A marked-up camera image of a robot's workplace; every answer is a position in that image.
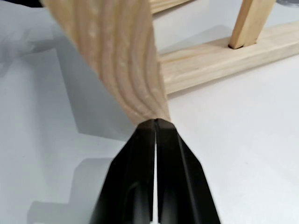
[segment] black metal clamp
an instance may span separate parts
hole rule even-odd
[[[200,162],[175,126],[148,120],[112,161],[91,224],[149,224],[157,144],[160,224],[220,224]]]

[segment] pine wood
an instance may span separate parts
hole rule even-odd
[[[135,124],[170,119],[148,1],[43,2]]]
[[[245,48],[231,49],[228,42],[229,38],[224,38],[162,55],[166,92],[299,54],[299,22],[265,28],[258,43]]]
[[[152,13],[157,13],[168,8],[181,5],[191,0],[149,0]]]
[[[256,43],[276,0],[243,0],[229,45],[233,49]]]

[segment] wooden stick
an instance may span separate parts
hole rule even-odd
[[[228,42],[229,38],[224,38],[162,55],[166,92],[299,54],[299,22],[265,28],[257,44],[238,50],[228,48]]]
[[[157,13],[168,8],[181,5],[191,0],[149,0],[151,4],[151,12]]]
[[[135,124],[170,120],[147,0],[43,2]]]
[[[243,0],[229,42],[233,49],[256,43],[276,0]]]

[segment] white background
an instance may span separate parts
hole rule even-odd
[[[167,52],[229,36],[240,0],[155,19]],[[299,20],[275,5],[267,26]],[[299,223],[299,56],[170,95],[223,224]],[[86,223],[134,127],[46,9],[0,2],[0,223]]]

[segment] wooden leg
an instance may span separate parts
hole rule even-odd
[[[256,43],[276,0],[243,0],[229,46],[233,49]]]
[[[147,0],[43,2],[135,124],[170,120]]]

